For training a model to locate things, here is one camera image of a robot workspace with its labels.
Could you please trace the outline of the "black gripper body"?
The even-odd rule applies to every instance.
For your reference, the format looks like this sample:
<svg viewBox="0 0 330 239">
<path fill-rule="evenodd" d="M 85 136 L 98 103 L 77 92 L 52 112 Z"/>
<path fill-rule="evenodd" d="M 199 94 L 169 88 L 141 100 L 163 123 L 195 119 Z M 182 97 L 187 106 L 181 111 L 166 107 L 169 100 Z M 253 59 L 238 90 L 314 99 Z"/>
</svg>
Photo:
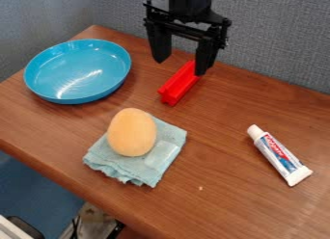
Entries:
<svg viewBox="0 0 330 239">
<path fill-rule="evenodd" d="M 233 21 L 211 9 L 211 3 L 213 0 L 167 0 L 161 3 L 146 0 L 145 20 L 186 39 L 199 40 L 209 36 L 217 49 L 225 49 Z"/>
</svg>

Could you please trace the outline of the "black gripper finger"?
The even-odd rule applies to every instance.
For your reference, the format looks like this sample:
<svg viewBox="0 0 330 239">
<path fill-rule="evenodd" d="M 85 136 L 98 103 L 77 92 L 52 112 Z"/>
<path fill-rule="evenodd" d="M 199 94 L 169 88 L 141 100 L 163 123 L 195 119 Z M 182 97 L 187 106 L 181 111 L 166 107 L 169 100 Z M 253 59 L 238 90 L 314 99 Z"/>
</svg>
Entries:
<svg viewBox="0 0 330 239">
<path fill-rule="evenodd" d="M 165 26 L 151 22 L 146 23 L 146 28 L 153 57 L 162 63 L 171 55 L 171 32 Z"/>
<path fill-rule="evenodd" d="M 199 46 L 195 55 L 195 74 L 205 75 L 207 70 L 213 67 L 214 60 L 218 54 L 217 41 L 210 37 L 203 37 L 199 40 Z"/>
</svg>

